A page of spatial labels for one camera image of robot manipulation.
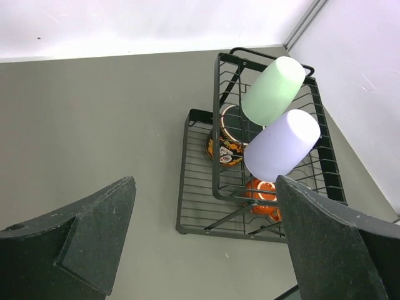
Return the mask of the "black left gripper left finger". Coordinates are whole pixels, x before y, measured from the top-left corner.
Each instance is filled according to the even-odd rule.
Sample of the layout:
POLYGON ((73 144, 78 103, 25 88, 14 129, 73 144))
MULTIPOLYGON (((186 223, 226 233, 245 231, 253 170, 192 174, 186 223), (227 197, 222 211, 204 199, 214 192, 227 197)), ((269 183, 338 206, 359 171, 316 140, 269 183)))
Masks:
POLYGON ((132 176, 1 231, 1 299, 111 295, 136 197, 132 176))

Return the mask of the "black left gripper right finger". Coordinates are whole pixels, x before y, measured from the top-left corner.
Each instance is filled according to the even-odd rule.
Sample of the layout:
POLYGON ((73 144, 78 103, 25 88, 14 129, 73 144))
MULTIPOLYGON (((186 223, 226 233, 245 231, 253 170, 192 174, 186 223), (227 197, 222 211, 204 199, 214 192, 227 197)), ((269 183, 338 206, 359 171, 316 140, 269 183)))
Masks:
POLYGON ((399 225, 286 176, 276 188, 302 299, 399 299, 399 225))

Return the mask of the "lavender plastic cup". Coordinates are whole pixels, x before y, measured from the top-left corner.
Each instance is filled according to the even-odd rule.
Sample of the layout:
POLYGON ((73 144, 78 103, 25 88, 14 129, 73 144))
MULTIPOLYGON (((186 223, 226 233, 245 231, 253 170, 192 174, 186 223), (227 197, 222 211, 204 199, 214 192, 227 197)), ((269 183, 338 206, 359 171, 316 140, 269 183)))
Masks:
POLYGON ((306 111, 292 109, 263 129, 245 148, 248 171, 262 181, 287 175, 311 151, 321 130, 306 111))

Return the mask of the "green plastic cup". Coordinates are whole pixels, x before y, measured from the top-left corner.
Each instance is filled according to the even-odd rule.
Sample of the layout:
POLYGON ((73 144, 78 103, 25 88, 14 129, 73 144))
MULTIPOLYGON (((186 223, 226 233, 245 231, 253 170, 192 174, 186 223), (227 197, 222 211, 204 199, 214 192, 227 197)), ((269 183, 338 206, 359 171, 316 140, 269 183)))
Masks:
POLYGON ((255 80, 241 101, 242 111, 253 123, 269 126, 293 101, 306 73, 295 59, 281 56, 255 80))

